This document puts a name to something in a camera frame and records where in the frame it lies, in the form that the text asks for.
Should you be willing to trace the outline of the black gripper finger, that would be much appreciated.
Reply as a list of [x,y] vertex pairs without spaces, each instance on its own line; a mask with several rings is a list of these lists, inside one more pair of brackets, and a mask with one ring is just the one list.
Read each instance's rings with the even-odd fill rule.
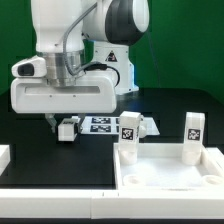
[[54,118],[54,115],[51,114],[51,113],[46,113],[45,114],[45,119],[47,120],[47,122],[51,126],[52,132],[55,133],[56,132],[57,121]]
[[77,121],[76,121],[76,124],[77,124],[77,133],[81,133],[82,132],[82,124],[85,120],[85,116],[86,114],[85,113],[82,113],[82,114],[78,114],[78,118],[77,118]]

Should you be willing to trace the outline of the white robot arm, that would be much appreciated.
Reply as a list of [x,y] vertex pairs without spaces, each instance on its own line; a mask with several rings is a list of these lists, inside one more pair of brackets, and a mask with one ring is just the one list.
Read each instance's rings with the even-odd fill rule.
[[83,62],[85,39],[131,46],[149,25],[147,0],[31,0],[36,55],[12,67],[11,104],[56,125],[64,113],[112,113],[120,74]]

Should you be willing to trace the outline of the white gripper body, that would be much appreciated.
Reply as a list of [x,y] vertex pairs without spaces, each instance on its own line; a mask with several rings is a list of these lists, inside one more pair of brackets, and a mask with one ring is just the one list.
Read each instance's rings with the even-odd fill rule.
[[111,71],[89,71],[73,86],[53,87],[44,78],[16,78],[11,104],[17,113],[112,113],[116,109]]

